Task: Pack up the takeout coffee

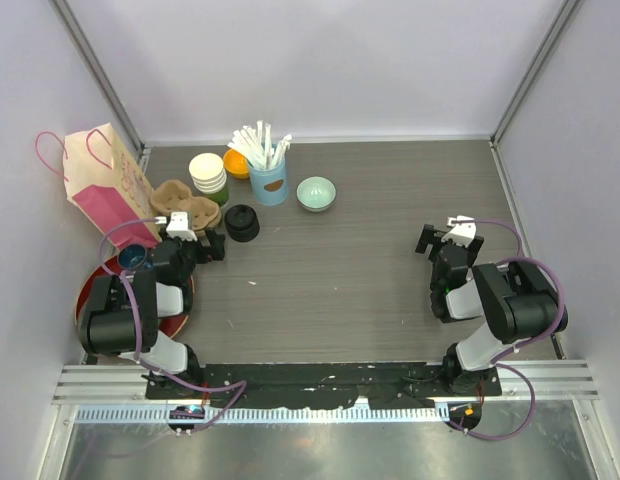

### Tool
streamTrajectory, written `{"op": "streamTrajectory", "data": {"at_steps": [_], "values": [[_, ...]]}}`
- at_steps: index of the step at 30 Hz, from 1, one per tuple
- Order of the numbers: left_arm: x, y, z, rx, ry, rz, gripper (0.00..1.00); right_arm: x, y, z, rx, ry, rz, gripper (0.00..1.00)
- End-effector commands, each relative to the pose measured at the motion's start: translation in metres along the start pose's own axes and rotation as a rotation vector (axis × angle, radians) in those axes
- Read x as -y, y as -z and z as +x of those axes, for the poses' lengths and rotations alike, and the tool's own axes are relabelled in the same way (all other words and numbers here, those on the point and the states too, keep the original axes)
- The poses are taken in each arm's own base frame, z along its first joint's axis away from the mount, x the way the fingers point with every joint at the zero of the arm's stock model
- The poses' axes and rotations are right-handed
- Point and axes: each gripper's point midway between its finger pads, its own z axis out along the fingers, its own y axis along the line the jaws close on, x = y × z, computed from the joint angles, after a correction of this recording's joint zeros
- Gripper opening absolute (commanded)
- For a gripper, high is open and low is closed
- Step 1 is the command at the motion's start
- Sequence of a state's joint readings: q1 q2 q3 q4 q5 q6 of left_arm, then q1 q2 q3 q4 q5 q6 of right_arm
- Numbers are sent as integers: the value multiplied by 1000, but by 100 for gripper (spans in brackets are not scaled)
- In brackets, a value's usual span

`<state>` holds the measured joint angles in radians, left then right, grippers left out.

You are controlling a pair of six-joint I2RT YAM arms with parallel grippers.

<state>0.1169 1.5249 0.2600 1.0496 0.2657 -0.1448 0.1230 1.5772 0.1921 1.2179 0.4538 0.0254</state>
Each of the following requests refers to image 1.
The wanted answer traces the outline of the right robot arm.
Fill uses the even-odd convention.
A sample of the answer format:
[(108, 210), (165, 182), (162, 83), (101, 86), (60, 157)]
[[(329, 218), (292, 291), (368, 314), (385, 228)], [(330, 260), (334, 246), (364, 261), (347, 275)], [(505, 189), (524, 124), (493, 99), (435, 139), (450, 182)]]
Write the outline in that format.
[(424, 225), (415, 248), (432, 263), (434, 316), (443, 323), (483, 319), (472, 335), (448, 348), (435, 377), (455, 395), (479, 393), (499, 360), (568, 325), (564, 294), (547, 268), (523, 255), (478, 264), (483, 242), (475, 220), (457, 216), (445, 231)]

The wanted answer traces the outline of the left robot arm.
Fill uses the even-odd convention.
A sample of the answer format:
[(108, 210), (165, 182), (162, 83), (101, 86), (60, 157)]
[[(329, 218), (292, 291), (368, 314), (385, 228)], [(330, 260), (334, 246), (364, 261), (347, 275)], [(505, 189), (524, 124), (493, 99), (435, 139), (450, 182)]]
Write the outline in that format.
[(146, 251), (133, 269), (93, 280), (78, 338), (93, 356), (129, 359), (149, 370), (147, 380), (183, 399), (212, 389), (194, 350), (160, 329), (166, 317), (188, 315), (194, 301), (197, 266), (225, 259), (226, 236), (205, 230), (207, 242), (184, 240), (160, 231), (162, 241)]

